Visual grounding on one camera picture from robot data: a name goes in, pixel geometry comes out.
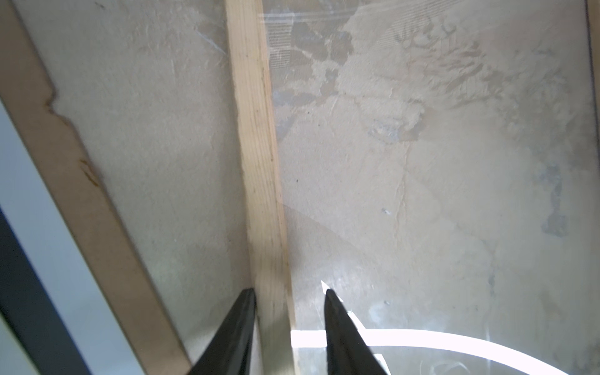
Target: white surface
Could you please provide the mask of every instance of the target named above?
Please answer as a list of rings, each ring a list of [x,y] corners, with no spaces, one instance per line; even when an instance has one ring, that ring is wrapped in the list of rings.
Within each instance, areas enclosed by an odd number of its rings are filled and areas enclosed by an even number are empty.
[[[39,375],[0,315],[0,374]]]
[[[143,375],[4,105],[0,176],[0,207],[90,372]]]

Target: wooden plank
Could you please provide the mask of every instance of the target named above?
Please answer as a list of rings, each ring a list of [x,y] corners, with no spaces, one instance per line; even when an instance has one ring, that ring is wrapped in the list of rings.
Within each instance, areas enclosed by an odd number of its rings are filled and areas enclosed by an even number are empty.
[[[291,279],[262,0],[226,0],[225,7],[263,367],[292,374]]]
[[[131,348],[149,375],[190,369],[181,342],[9,0],[0,0],[0,97]]]

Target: stain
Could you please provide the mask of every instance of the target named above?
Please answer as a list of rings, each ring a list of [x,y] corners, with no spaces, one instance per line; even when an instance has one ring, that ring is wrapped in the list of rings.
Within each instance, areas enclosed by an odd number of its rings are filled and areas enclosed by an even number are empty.
[[[100,186],[98,178],[92,171],[92,167],[87,161],[85,161],[84,159],[79,159],[79,168],[82,170],[83,174],[88,178],[88,180],[92,183],[92,185],[96,187]]]
[[[407,121],[395,117],[375,119],[374,122],[374,127],[367,134],[387,145],[418,140],[424,128],[422,116],[412,127]]]
[[[277,135],[278,142],[282,141],[286,137],[287,132],[290,131],[290,129],[292,128],[294,121],[296,121],[296,115],[289,116],[282,121],[277,121],[277,126],[275,127],[275,133]]]
[[[544,313],[546,314],[546,319],[556,319],[556,320],[564,320],[565,314],[562,309],[556,304],[556,302],[552,299],[550,292],[547,289],[542,290],[538,295],[539,301],[542,304],[542,308],[544,309]]]
[[[337,94],[335,90],[335,80],[338,77],[337,69],[325,70],[325,81],[321,84],[320,93],[322,97],[328,97],[330,95]]]
[[[317,98],[315,95],[307,92],[299,92],[298,94],[295,94],[294,90],[292,89],[274,90],[272,96],[273,105],[275,107],[285,105],[302,107],[314,102]]]
[[[337,69],[325,70],[325,81],[321,83],[321,88],[319,89],[321,95],[316,101],[318,106],[321,106],[323,103],[325,103],[328,97],[338,94],[338,91],[335,89],[335,81],[337,80],[337,77]]]
[[[352,46],[352,35],[347,31],[336,32],[331,38],[331,59],[340,65],[344,65],[348,56],[354,52]]]
[[[325,38],[311,30],[305,22],[294,23],[292,26],[291,47],[300,48],[319,61],[325,61],[329,55]]]
[[[492,273],[488,278],[488,284],[490,285],[490,296],[495,297],[496,291],[494,287],[496,286],[496,274]]]
[[[589,345],[573,360],[571,375],[591,375],[600,373],[600,341]]]
[[[564,237],[568,234],[567,217],[560,213],[560,195],[562,193],[562,177],[558,166],[548,166],[541,179],[553,184],[554,188],[550,193],[550,205],[552,213],[542,224],[542,231],[549,235]]]

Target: wood grain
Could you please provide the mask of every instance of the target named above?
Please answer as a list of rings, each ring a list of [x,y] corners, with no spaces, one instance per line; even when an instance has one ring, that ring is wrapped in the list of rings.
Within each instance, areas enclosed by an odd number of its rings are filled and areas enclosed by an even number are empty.
[[[250,266],[265,374],[293,374],[293,304],[262,0],[226,0]]]
[[[0,0],[0,97],[79,250],[148,375],[190,362],[9,0]]]

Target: wooden frame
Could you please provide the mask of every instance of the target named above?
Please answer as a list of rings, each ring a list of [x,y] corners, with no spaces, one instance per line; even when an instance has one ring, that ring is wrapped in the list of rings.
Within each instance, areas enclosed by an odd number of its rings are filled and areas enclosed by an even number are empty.
[[[185,374],[187,354],[9,0],[0,0],[0,97],[148,375]]]
[[[226,0],[250,269],[265,374],[293,374],[294,322],[262,0]]]

